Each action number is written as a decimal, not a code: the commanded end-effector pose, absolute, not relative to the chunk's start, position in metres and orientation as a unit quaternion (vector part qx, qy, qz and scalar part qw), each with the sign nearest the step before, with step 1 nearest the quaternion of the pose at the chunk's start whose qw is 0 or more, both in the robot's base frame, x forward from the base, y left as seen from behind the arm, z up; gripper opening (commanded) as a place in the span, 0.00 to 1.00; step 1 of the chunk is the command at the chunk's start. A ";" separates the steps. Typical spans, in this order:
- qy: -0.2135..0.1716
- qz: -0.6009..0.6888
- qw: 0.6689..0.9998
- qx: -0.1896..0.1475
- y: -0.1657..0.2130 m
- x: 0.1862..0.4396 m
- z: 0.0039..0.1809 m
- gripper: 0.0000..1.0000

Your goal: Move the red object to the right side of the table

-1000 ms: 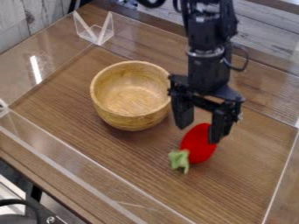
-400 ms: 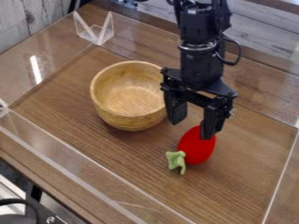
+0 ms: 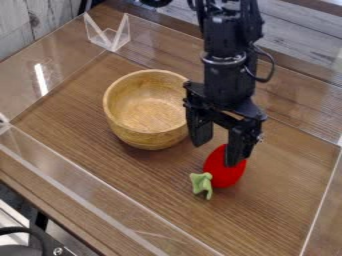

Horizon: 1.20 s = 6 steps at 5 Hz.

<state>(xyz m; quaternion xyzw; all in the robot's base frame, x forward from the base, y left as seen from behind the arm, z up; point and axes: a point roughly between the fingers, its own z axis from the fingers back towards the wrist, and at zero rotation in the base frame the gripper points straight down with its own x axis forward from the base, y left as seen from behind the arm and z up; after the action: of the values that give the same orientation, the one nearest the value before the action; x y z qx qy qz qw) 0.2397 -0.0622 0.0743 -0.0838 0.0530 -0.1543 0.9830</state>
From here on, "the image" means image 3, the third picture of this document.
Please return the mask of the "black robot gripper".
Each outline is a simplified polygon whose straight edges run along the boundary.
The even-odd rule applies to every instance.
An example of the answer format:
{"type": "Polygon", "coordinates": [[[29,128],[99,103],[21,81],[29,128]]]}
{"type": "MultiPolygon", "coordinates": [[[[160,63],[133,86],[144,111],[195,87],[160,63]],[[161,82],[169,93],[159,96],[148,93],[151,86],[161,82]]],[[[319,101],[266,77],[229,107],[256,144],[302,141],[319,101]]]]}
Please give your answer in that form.
{"type": "Polygon", "coordinates": [[[188,134],[195,147],[212,139],[213,125],[228,132],[224,165],[233,167],[251,155],[267,117],[252,102],[258,58],[254,53],[232,57],[201,56],[204,80],[187,81],[184,107],[188,134]]]}

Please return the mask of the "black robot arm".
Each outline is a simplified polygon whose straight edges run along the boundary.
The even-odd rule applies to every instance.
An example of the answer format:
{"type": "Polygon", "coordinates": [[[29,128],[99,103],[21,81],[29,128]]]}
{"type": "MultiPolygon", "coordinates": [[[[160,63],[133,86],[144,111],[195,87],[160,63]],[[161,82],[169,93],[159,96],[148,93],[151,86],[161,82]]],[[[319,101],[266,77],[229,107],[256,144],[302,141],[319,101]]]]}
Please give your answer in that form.
{"type": "Polygon", "coordinates": [[[246,160],[262,135],[267,119],[252,102],[263,20],[256,0],[187,0],[196,12],[204,50],[200,60],[204,80],[183,84],[185,119],[192,144],[212,139],[213,127],[228,130],[223,164],[246,160]]]}

